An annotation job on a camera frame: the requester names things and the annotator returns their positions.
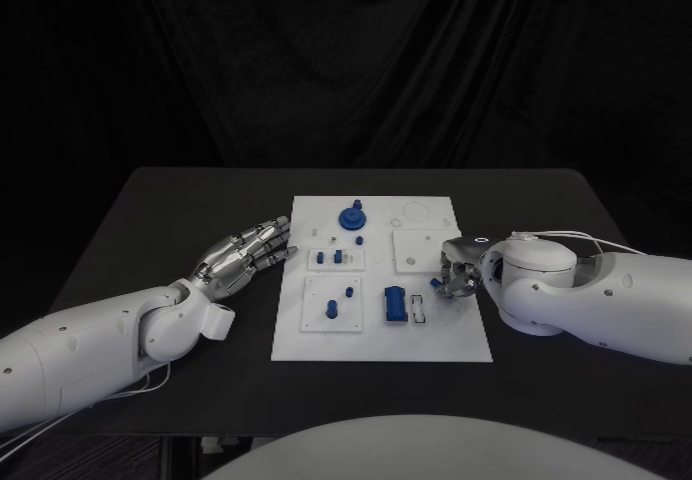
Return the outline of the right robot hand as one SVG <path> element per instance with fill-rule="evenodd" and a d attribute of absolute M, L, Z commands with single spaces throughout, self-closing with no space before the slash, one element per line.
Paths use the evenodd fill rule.
<path fill-rule="evenodd" d="M 503 260 L 485 261 L 486 252 L 499 242 L 495 237 L 460 236 L 443 243 L 443 279 L 431 282 L 440 296 L 466 298 L 482 286 L 502 285 Z"/>

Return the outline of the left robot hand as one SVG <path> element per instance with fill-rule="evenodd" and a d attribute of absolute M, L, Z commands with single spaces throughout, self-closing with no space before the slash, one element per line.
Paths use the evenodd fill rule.
<path fill-rule="evenodd" d="M 290 220 L 280 216 L 229 235 L 208 249 L 188 281 L 212 302 L 234 296 L 260 271 L 297 253 L 299 248 L 289 246 L 289 239 Z"/>

